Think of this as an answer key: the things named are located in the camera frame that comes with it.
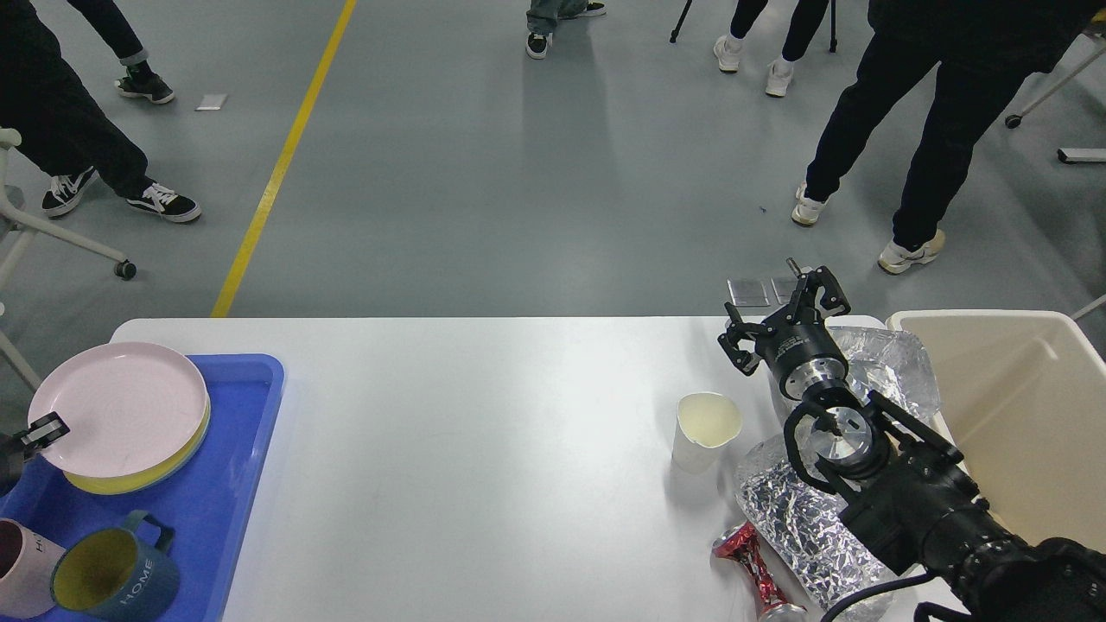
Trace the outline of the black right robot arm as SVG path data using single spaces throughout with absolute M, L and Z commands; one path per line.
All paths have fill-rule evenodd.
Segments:
M 786 303 L 747 321 L 727 301 L 716 341 L 747 377 L 766 366 L 794 404 L 782 426 L 791 471 L 841 500 L 842 527 L 895 574 L 842 598 L 825 621 L 936 579 L 963 610 L 921 602 L 917 621 L 1102 621 L 1103 554 L 1067 538 L 1027 545 L 990 512 L 951 440 L 877 390 L 858 397 L 826 326 L 849 300 L 825 265 L 789 265 L 797 283 Z

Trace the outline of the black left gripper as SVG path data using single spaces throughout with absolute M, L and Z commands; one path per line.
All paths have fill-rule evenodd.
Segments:
M 15 435 L 1 434 L 1 496 L 11 493 L 19 484 L 25 455 L 33 455 L 70 433 L 66 421 L 50 412 Z

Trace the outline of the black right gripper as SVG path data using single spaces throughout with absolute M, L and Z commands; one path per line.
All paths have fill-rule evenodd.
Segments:
M 747 322 L 731 302 L 723 303 L 729 322 L 716 341 L 735 370 L 751 377 L 764 359 L 782 397 L 793 401 L 817 400 L 830 390 L 847 388 L 847 359 L 825 329 L 826 320 L 852 314 L 852 304 L 836 276 L 826 265 L 799 268 L 787 258 L 786 265 L 797 278 L 785 311 L 784 326 Z M 749 341 L 757 346 L 742 349 Z

